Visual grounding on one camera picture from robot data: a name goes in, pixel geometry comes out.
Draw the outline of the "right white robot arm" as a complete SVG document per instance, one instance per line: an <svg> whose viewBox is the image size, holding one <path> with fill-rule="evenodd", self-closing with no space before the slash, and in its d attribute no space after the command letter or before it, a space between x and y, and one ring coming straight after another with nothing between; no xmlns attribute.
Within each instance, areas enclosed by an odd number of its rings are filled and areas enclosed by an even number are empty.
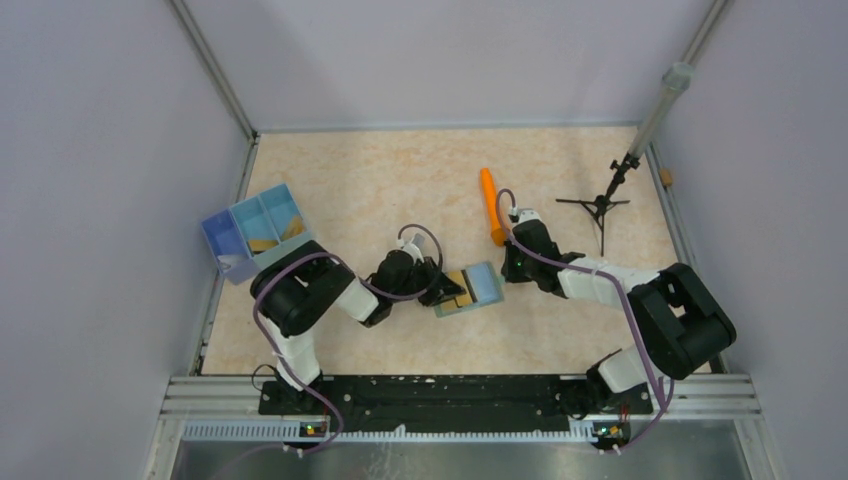
<svg viewBox="0 0 848 480"><path fill-rule="evenodd" d="M556 297L624 313L633 346L604 357L587 372L586 397L600 412L614 411L637 385L685 379L737 339L729 317L686 264L639 270L562 253L538 219L516 224L505 248L507 282L532 282Z"/></svg>

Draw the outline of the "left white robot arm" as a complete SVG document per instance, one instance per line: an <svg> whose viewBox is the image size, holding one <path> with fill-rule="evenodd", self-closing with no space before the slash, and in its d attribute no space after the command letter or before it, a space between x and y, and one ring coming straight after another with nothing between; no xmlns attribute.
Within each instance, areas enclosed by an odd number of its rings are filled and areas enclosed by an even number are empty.
<svg viewBox="0 0 848 480"><path fill-rule="evenodd" d="M314 327L328 311L335 308L372 328L401 301L434 307L467 292L416 240L401 241L365 280L310 240L261 271L250 286L257 324L277 358L283 401L302 414L320 401Z"/></svg>

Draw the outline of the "gold card in right compartment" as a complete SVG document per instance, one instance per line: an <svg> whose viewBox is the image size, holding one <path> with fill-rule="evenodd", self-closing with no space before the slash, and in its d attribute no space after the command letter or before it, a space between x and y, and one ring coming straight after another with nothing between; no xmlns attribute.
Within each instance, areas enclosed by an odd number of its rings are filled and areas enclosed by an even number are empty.
<svg viewBox="0 0 848 480"><path fill-rule="evenodd" d="M299 215L293 216L291 218L291 220L289 221L289 223L284 228L284 230L283 230L283 232L280 236L280 240L281 241L287 241L289 239L292 239L292 238L300 235L305 230L306 230L306 227L305 227L305 224L303 222L302 217L299 216Z"/></svg>

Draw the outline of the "gold card in box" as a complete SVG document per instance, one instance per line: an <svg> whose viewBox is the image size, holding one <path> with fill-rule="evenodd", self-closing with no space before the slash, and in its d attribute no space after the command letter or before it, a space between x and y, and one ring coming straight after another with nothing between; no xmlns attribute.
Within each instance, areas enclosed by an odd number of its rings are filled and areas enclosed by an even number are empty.
<svg viewBox="0 0 848 480"><path fill-rule="evenodd" d="M272 239L251 238L247 241L247 246L253 255L259 255L277 247L278 242Z"/></svg>

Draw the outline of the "black tripod stand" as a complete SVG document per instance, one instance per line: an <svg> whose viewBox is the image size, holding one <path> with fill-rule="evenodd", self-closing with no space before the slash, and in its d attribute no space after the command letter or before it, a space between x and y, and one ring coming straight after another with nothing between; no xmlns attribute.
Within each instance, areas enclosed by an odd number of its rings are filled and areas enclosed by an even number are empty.
<svg viewBox="0 0 848 480"><path fill-rule="evenodd" d="M557 198L557 203L580 205L591 216L593 222L600 232L600 255L605 255L606 247L606 215L619 205L629 204L629 200L613 200L612 197L618 188L625 183L626 174L630 170L638 169L640 159L627 153L621 161L613 160L610 169L614 172L610 183L603 194L597 195L593 200Z"/></svg>

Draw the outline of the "small orange block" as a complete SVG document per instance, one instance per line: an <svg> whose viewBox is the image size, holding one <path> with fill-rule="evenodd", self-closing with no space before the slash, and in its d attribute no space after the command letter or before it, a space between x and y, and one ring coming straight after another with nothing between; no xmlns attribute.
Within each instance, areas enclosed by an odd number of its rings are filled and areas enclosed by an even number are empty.
<svg viewBox="0 0 848 480"><path fill-rule="evenodd" d="M664 188L668 188L673 184L673 175L667 168L661 168L658 171L660 183Z"/></svg>

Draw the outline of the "green card holder wallet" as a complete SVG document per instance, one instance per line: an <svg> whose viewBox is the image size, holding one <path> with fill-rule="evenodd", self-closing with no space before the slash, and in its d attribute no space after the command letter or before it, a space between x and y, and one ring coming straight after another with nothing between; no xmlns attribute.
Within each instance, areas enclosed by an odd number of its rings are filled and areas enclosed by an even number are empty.
<svg viewBox="0 0 848 480"><path fill-rule="evenodd" d="M464 293L434 307L437 318L466 313L504 301L503 280L491 262L481 262L446 273Z"/></svg>

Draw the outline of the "grey pole on tripod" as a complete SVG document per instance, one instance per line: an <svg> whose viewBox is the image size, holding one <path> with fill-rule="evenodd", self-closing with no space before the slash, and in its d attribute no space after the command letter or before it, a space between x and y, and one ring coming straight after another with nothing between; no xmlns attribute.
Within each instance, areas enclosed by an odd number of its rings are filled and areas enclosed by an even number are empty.
<svg viewBox="0 0 848 480"><path fill-rule="evenodd" d="M658 99L647 117L641 122L631 142L627 155L639 159L645 153L659 126L676 101L689 89L695 67L685 62L675 62L663 74Z"/></svg>

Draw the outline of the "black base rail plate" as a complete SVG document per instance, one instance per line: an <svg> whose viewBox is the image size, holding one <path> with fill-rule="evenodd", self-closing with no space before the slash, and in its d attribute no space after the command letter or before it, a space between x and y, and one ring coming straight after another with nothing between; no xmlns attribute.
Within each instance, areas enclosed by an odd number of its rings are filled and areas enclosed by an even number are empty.
<svg viewBox="0 0 848 480"><path fill-rule="evenodd" d="M346 433L530 433L566 431L591 415L650 415L646 385L604 393L583 376L435 375L324 376L307 392L263 383L266 416L328 414Z"/></svg>

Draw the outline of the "orange cylinder tube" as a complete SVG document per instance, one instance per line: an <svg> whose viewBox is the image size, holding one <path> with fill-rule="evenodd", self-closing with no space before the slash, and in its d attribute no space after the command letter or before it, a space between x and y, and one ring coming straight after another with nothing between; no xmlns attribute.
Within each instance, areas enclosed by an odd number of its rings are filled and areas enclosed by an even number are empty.
<svg viewBox="0 0 848 480"><path fill-rule="evenodd" d="M490 225L490 238L497 247L503 247L507 239L507 234L498 221L500 210L497 201L497 190L493 176L488 168L482 168L480 170L480 186Z"/></svg>

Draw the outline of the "blue three-compartment organizer box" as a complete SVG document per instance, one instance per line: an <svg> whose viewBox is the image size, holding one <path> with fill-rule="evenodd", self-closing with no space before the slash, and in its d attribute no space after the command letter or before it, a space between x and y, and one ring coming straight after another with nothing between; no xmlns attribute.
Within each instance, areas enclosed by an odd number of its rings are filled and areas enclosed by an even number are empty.
<svg viewBox="0 0 848 480"><path fill-rule="evenodd" d="M281 241L280 236L293 216L302 217L306 230ZM309 224L289 186L285 183L245 198L201 221L201 230L221 276L238 285L313 239ZM278 246L253 255L251 238L272 239Z"/></svg>

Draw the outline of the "gold credit card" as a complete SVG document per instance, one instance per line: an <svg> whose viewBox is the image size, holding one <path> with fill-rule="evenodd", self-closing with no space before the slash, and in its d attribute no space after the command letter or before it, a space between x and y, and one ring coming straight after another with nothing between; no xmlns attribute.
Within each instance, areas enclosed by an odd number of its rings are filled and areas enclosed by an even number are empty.
<svg viewBox="0 0 848 480"><path fill-rule="evenodd" d="M465 270L455 270L448 272L447 276L463 289L463 292L454 298L459 309L472 305L475 302L476 297L467 272Z"/></svg>
<svg viewBox="0 0 848 480"><path fill-rule="evenodd" d="M449 300L439 305L439 316L448 316L454 314L459 309L456 300Z"/></svg>

